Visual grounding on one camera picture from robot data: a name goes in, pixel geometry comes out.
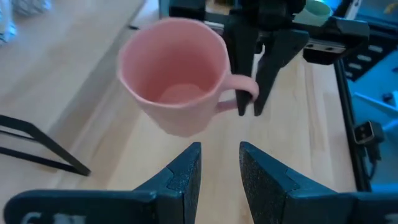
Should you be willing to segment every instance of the mug handle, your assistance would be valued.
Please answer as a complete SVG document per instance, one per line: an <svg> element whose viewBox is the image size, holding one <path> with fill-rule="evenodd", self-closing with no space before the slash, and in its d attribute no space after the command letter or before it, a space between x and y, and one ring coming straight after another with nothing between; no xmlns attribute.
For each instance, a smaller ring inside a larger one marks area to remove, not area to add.
<svg viewBox="0 0 398 224"><path fill-rule="evenodd" d="M248 91L252 95L252 102L254 102L259 96L259 85L251 77L245 75L227 75L222 84L222 90L244 90ZM238 104L236 98L233 100L226 100L218 102L216 106L216 112L222 113L236 109Z"/></svg>

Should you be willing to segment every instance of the wooden table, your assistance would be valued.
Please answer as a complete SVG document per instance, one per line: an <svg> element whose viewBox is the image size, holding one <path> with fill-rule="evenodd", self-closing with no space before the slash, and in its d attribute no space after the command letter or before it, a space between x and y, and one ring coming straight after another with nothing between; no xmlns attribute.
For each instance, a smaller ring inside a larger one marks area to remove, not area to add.
<svg viewBox="0 0 398 224"><path fill-rule="evenodd" d="M243 117L237 111L225 112L214 117L204 132L179 138L159 129L115 77L120 43L134 32L123 32L93 69L111 82L93 113L84 118L71 148L92 175L81 177L13 159L1 164L10 170L1 173L0 191L7 197L37 188L132 190L194 141L202 143L197 223L252 223L239 170L241 141L333 190L356 191L333 66L312 65L298 55L279 72L260 117L253 116L252 106ZM233 91L222 96L232 97ZM68 133L58 135L58 140L69 139Z"/></svg>

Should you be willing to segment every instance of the wooden surface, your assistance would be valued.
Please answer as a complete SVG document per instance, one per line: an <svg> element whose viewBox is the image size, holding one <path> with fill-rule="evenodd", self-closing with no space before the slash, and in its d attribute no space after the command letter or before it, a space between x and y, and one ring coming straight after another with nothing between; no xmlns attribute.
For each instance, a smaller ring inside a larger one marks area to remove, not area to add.
<svg viewBox="0 0 398 224"><path fill-rule="evenodd" d="M226 112L215 116L204 132L178 138L159 129L115 77L118 48L131 35L134 31L125 30L119 35L98 66L91 69L96 76L109 80L108 85L102 84L106 91L95 109L80 108L89 104L87 98L92 92L82 94L85 100L73 107L74 116L63 120L76 125L68 126L67 131L59 127L50 132L58 142L70 145L70 152L92 170L91 176L81 177L0 155L1 205L29 189L132 190L193 141L202 143L196 223L252 224L239 171L240 141L249 141L336 191L356 190L332 66L310 65L298 55L280 71L260 117L252 115L252 106L243 117L237 111ZM64 65L59 69L66 73L76 68ZM233 96L229 91L222 98ZM78 136L71 138L74 132ZM38 155L54 158L43 150Z"/></svg>

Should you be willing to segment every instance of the pink mug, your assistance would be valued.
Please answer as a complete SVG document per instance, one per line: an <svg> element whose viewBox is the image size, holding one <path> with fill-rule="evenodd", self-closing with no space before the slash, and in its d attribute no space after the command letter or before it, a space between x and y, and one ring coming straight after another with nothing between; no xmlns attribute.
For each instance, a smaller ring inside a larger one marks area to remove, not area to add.
<svg viewBox="0 0 398 224"><path fill-rule="evenodd" d="M134 34L119 53L118 75L160 128L181 137L236 108L235 99L219 102L223 91L246 90L253 101L259 94L253 79L231 74L224 40L190 19L162 19Z"/></svg>

